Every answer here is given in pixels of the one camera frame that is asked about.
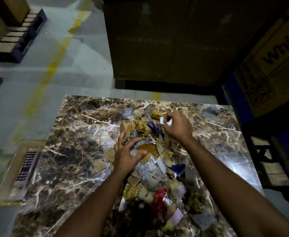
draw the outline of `marble tabletop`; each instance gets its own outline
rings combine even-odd
[[[232,171],[263,192],[231,106],[66,96],[11,236],[53,236],[71,213],[110,175],[108,168],[95,173],[94,160],[104,159],[103,151],[113,147],[117,141],[120,122],[133,120],[132,111],[139,108],[145,111],[144,119],[150,119],[154,109],[162,113],[173,109],[186,115],[194,128],[194,137]],[[126,228],[123,228],[122,221],[127,223],[128,220],[119,217],[120,198],[117,198],[107,221],[104,236],[136,236],[130,231],[126,233]],[[229,229],[233,236],[228,223],[218,216],[217,223],[202,232],[192,228],[186,218],[176,235],[220,236],[219,229]],[[142,234],[158,235],[161,232],[154,230]]]

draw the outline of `forearm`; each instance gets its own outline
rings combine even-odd
[[[99,237],[121,188],[124,176],[113,172],[66,220],[55,237]]]
[[[206,187],[239,236],[286,236],[289,222],[196,139],[184,144]]]

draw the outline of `person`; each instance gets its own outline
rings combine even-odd
[[[214,201],[238,236],[289,236],[289,221],[255,188],[226,167],[193,137],[193,128],[184,115],[169,111],[163,122],[165,132],[190,155]],[[124,178],[147,154],[143,152],[131,156],[130,149],[142,138],[135,138],[122,145],[125,133],[121,133],[114,145],[112,174],[65,221],[55,237],[101,236]]]

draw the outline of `yellow floor marking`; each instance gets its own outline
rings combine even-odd
[[[161,92],[151,92],[152,100],[161,100]]]
[[[82,5],[87,6],[90,5],[92,0],[85,0]],[[87,13],[89,11],[82,11],[80,10],[78,12],[77,17],[75,17],[75,21],[73,26],[69,29],[69,36],[65,37],[63,41],[61,42],[60,48],[56,51],[56,53],[53,55],[52,62],[49,64],[42,81],[35,87],[35,90],[33,91],[32,96],[29,98],[28,103],[26,104],[26,107],[24,109],[24,118],[30,119],[34,116],[38,108],[40,107],[44,92],[47,87],[47,85],[52,81],[53,75],[55,74],[56,70],[58,69],[59,65],[61,64],[64,55],[66,53],[67,48],[69,47],[71,40],[73,39],[73,35],[75,34],[76,29],[82,24],[82,20],[85,19]],[[24,131],[27,128],[28,121],[24,120],[20,122],[17,127],[14,130],[12,140],[15,145],[18,145],[23,137]]]

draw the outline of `red plastic wrapper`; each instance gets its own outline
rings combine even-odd
[[[166,207],[163,204],[163,197],[166,193],[166,188],[161,188],[155,192],[153,202],[150,204],[151,217],[153,219],[164,220]]]

